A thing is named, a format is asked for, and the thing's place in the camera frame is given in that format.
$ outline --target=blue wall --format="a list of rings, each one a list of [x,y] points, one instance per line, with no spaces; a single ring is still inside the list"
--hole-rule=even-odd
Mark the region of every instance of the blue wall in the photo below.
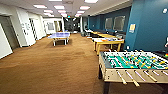
[[[105,21],[106,18],[112,18],[114,23],[114,18],[117,16],[125,16],[125,22],[124,22],[124,28],[123,28],[123,32],[127,31],[127,25],[128,25],[128,21],[129,21],[129,15],[130,15],[130,11],[131,11],[131,7],[127,7],[121,10],[117,10],[114,12],[110,12],[107,14],[100,14],[97,16],[89,16],[89,29],[91,30],[106,30],[105,29]]]
[[[112,18],[112,20],[113,20],[112,29],[107,29],[107,31],[114,32],[115,30],[113,30],[113,25],[114,25],[115,17],[125,16],[123,32],[126,32],[127,31],[127,26],[128,26],[128,21],[129,21],[129,16],[130,16],[130,11],[131,11],[131,7],[127,7],[127,8],[124,8],[124,9],[120,9],[120,10],[117,10],[117,11],[114,11],[114,12],[104,14],[104,20],[102,22],[103,23],[103,30],[106,30],[105,29],[106,18]]]
[[[168,0],[134,0],[126,34],[125,46],[129,50],[164,50],[168,36]],[[130,24],[136,24],[134,33],[129,32]]]

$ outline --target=table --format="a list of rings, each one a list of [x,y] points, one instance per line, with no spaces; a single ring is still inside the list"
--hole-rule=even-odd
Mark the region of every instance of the table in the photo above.
[[[111,37],[115,37],[113,35],[109,35],[109,34],[97,34],[100,37],[104,37],[104,38],[111,38]]]
[[[91,32],[92,34],[101,34],[101,32]]]
[[[132,82],[136,87],[139,83],[167,84],[167,62],[151,52],[100,52],[98,78],[104,81],[103,94],[108,94],[110,82]]]
[[[120,51],[121,44],[124,43],[124,39],[118,40],[117,38],[92,38],[94,42],[94,50],[97,51],[97,55],[100,52],[100,46],[103,44],[111,44],[111,49],[113,44],[118,44],[117,51]]]
[[[66,43],[68,43],[69,36],[70,36],[70,32],[56,32],[56,33],[53,33],[52,35],[48,36],[48,38],[53,39],[54,46],[56,44],[56,41],[58,41],[58,40],[64,40],[65,45],[66,45]]]
[[[90,33],[93,32],[92,30],[85,30],[86,31],[86,36],[90,37]]]

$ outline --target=doorway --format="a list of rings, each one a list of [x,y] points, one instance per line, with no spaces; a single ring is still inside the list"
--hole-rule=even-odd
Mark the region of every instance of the doorway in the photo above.
[[[65,30],[69,32],[80,32],[80,19],[79,18],[64,18]]]
[[[19,48],[19,42],[16,37],[14,28],[12,26],[11,20],[9,16],[0,16],[0,23],[2,25],[2,28],[4,30],[4,33],[6,35],[6,38],[9,42],[9,45],[12,50]]]

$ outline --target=ceiling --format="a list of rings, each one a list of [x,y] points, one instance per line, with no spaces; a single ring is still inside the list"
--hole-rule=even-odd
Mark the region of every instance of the ceiling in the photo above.
[[[53,10],[54,17],[62,17],[60,13],[54,8],[55,5],[64,5],[68,15],[74,17],[80,6],[89,6],[82,16],[104,14],[121,8],[131,6],[132,0],[98,0],[97,3],[85,3],[84,0],[63,0],[63,1],[48,1],[48,0],[0,0],[0,3],[5,5],[12,5],[23,8],[28,12],[40,14],[43,17],[44,10]],[[47,8],[38,9],[33,5],[45,5]]]

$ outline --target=door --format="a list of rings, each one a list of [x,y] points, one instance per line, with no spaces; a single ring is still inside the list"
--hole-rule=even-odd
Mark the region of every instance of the door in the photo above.
[[[20,47],[9,16],[0,16],[0,23],[12,50]]]

